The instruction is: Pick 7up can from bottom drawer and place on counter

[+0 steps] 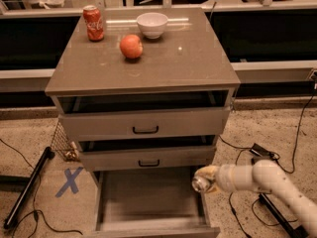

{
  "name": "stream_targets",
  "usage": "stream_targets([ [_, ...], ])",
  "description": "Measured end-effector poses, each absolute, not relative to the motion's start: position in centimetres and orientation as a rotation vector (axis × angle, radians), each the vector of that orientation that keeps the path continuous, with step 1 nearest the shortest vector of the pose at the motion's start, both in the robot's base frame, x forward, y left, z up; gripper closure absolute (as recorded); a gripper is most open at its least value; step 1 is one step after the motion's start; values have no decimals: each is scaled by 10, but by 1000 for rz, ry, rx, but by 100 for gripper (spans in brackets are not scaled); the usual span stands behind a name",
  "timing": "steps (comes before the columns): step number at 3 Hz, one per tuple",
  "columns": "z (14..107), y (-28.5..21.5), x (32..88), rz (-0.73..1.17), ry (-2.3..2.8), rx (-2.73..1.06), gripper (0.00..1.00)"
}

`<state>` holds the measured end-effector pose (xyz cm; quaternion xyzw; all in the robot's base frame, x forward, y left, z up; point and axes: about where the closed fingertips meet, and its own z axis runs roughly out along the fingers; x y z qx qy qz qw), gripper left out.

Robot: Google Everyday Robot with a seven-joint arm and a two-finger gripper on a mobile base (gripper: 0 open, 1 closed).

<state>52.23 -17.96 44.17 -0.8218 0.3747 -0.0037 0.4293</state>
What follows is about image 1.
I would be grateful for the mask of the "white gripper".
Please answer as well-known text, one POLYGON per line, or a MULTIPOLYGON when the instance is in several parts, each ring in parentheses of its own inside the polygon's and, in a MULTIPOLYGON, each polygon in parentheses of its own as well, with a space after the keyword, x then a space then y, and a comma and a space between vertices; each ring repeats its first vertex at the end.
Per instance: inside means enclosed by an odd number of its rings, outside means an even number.
POLYGON ((233 191, 233 182, 231 178, 232 165, 223 165, 221 167, 217 166, 206 166, 198 169, 195 172, 197 177, 201 177, 208 180, 216 180, 216 184, 211 185, 206 192, 207 193, 216 193, 221 190, 226 192, 233 191))

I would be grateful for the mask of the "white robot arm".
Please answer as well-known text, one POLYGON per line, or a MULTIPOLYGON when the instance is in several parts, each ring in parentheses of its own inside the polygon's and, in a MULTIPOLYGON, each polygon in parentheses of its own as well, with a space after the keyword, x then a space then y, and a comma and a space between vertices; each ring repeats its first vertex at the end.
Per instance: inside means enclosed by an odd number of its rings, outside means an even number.
POLYGON ((192 187, 200 193, 218 190, 271 193, 289 207, 312 238, 317 238, 317 204, 273 161, 261 160, 252 166, 206 166, 195 172, 192 187))

